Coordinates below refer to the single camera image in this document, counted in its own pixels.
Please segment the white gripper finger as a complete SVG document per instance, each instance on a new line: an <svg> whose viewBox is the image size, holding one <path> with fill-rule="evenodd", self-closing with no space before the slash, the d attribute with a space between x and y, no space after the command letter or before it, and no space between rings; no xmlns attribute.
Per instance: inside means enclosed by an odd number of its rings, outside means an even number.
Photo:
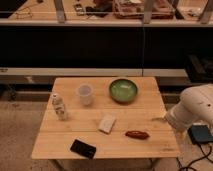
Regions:
<svg viewBox="0 0 213 171"><path fill-rule="evenodd" d="M152 121L166 121L164 117L155 117L151 119Z"/></svg>

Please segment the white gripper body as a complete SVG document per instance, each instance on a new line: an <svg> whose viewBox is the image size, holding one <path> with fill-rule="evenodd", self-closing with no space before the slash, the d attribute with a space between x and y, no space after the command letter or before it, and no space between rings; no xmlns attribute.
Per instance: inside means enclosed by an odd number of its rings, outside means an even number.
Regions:
<svg viewBox="0 0 213 171"><path fill-rule="evenodd" d="M180 121L177 119L177 117L175 116L173 108L171 108L170 110L167 111L167 113L165 115L165 119L177 131L182 130L182 125L181 125Z"/></svg>

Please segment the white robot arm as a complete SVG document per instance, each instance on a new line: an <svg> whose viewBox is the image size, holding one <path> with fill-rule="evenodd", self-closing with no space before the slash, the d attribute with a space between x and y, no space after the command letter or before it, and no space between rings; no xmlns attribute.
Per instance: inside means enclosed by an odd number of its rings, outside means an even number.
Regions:
<svg viewBox="0 0 213 171"><path fill-rule="evenodd" d="M185 132L200 120L213 126L213 84L184 89L176 105L163 117L153 118L153 121L168 123L177 132Z"/></svg>

